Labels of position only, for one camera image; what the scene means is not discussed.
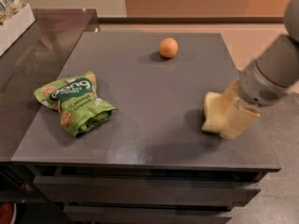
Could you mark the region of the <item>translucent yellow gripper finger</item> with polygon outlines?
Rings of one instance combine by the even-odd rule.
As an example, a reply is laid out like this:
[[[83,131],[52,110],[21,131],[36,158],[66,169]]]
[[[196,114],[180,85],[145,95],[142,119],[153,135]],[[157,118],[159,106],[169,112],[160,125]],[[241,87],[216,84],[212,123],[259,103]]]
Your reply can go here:
[[[260,116],[260,113],[253,108],[235,105],[220,132],[220,136],[224,139],[236,139]]]
[[[225,105],[236,104],[239,101],[238,96],[238,81],[235,79],[223,92],[223,103]]]

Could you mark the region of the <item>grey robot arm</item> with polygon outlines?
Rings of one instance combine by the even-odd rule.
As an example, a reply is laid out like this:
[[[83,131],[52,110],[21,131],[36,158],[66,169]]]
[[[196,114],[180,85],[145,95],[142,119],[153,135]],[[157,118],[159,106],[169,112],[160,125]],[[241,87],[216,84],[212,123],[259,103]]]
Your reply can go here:
[[[283,22],[287,34],[252,60],[223,93],[234,103],[221,137],[238,137],[260,117],[257,106],[275,104],[289,95],[299,80],[299,0],[289,2]]]

